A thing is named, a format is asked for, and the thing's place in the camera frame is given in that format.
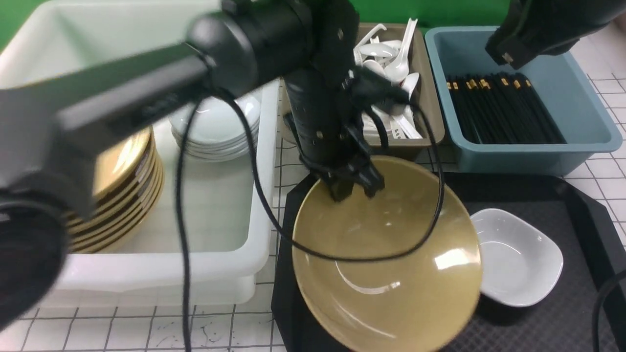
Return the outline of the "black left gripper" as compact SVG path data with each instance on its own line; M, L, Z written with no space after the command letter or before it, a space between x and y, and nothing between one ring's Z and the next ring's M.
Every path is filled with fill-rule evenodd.
M284 76L300 158L325 179L330 197L340 203L353 193L354 182L367 198L385 188L371 162L360 112L340 85L329 85L312 67Z

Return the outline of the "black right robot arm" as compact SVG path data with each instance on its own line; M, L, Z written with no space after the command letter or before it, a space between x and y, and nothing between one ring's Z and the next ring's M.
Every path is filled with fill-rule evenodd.
M624 0L511 0L485 50L497 65L521 69L538 56L565 53L625 7Z

